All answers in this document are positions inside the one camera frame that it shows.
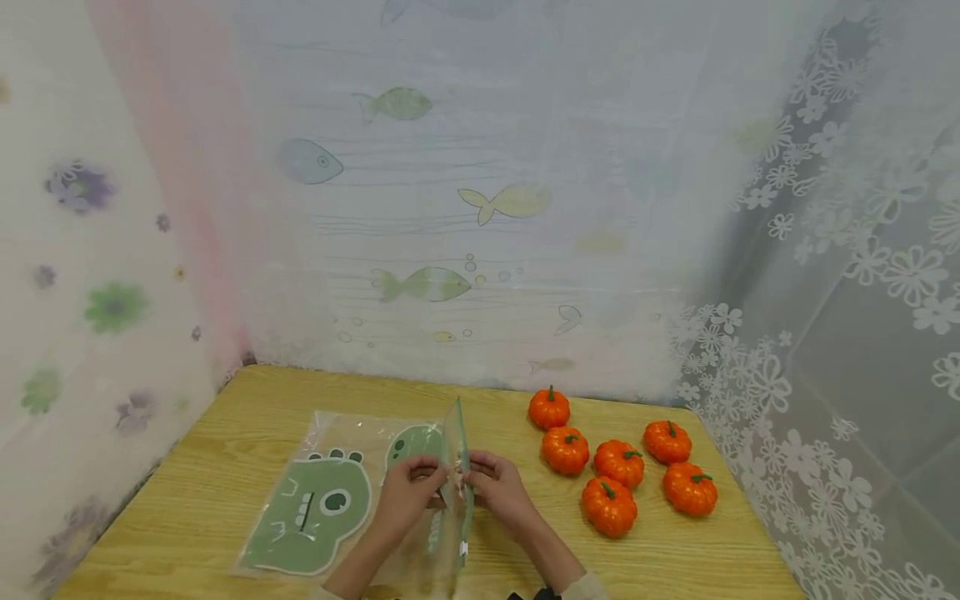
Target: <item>hand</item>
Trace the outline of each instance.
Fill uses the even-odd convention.
[[[502,456],[471,450],[466,481],[473,486],[476,503],[493,513],[513,541],[543,522],[516,465]]]
[[[383,480],[380,501],[365,535],[390,546],[399,544],[424,510],[438,506],[437,490],[445,482],[446,467],[436,456],[414,456],[393,465]]]

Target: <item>transparent plastic bag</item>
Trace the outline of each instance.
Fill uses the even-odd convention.
[[[472,514],[472,495],[467,502],[466,492],[457,493],[453,465],[466,456],[459,398],[443,421],[314,413],[232,572],[323,579],[369,525],[387,469],[418,454],[451,467],[441,490],[447,509],[424,512],[372,584],[423,587],[451,579],[464,563]]]

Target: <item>dinosaur eye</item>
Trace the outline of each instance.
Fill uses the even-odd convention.
[[[336,516],[350,507],[350,492],[343,488],[331,490],[320,499],[320,512],[326,516]]]

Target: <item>orange pumpkin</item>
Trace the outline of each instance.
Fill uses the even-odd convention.
[[[561,475],[579,475],[590,460],[590,446],[573,427],[554,427],[543,435],[543,459]]]
[[[610,440],[597,446],[593,454],[593,467],[597,469],[597,474],[610,477],[630,490],[643,481],[643,455],[619,440]]]
[[[674,463],[663,475],[663,493],[673,508],[692,516],[706,516],[717,503],[713,478],[690,463]]]
[[[563,427],[570,420],[570,401],[560,392],[540,390],[530,398],[530,420],[540,429]]]
[[[647,446],[651,456],[667,465],[690,460],[690,450],[693,449],[690,436],[669,420],[655,420],[647,425],[643,432],[643,445]]]
[[[634,497],[610,477],[595,477],[587,482],[580,501],[584,514],[597,531],[610,538],[621,538],[634,526]]]

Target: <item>fish pattern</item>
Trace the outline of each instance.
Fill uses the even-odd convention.
[[[471,189],[457,192],[465,203],[480,209],[477,213],[477,225],[480,227],[493,218],[494,212],[514,219],[526,219],[535,217],[550,207],[550,193],[535,185],[508,185],[494,196],[493,200],[487,200],[486,196]]]
[[[399,121],[413,121],[433,107],[429,98],[412,87],[394,87],[376,98],[367,94],[353,94],[353,97],[360,101],[364,125],[369,125],[380,113]]]
[[[626,249],[626,237],[615,229],[595,229],[573,244],[573,253],[580,256],[610,256]]]
[[[489,21],[516,0],[420,0],[423,4],[457,18]],[[413,0],[387,0],[380,13],[380,26],[386,27],[410,8]]]
[[[580,324],[580,320],[583,318],[583,315],[580,314],[576,306],[565,304],[558,310],[560,312],[560,318],[564,320],[564,324],[557,327],[557,330],[553,332],[554,335],[564,335],[567,331]]]
[[[569,358],[551,358],[549,360],[531,360],[530,374],[540,371],[569,371],[573,369],[573,361]]]
[[[296,183],[316,185],[344,172],[344,165],[323,146],[308,139],[292,138],[280,143],[276,166]]]
[[[374,269],[373,276],[373,287],[383,292],[383,298],[380,299],[382,302],[396,300],[400,294],[431,302],[443,302],[453,300],[470,290],[466,279],[443,267],[424,267],[403,282],[382,269]]]

